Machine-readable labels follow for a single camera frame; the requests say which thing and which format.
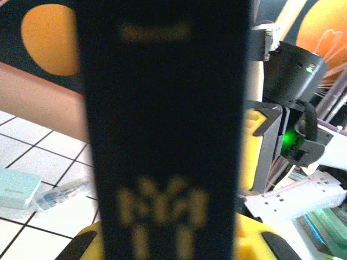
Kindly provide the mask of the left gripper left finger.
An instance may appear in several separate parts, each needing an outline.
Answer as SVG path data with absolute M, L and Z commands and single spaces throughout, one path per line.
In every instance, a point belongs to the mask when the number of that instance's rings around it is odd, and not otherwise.
M 59 253 L 58 260 L 105 260 L 101 221 L 82 229 Z

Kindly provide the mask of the navy blue book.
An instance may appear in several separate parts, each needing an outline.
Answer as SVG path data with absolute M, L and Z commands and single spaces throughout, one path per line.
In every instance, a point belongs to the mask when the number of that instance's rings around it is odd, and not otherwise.
M 232 260 L 250 0 L 75 0 L 107 260 Z

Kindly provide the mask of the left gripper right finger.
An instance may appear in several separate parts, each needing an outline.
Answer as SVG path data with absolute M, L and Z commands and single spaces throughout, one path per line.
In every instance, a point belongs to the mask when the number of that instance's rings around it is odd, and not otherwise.
M 239 213 L 235 224 L 234 260 L 301 260 L 271 227 Z

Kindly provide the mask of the clear plastic pen pack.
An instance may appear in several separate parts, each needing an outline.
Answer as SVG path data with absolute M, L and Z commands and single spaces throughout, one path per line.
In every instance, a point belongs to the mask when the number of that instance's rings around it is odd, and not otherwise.
M 70 200 L 87 195 L 92 190 L 92 186 L 89 180 L 76 180 L 38 194 L 34 203 L 39 211 L 46 212 Z

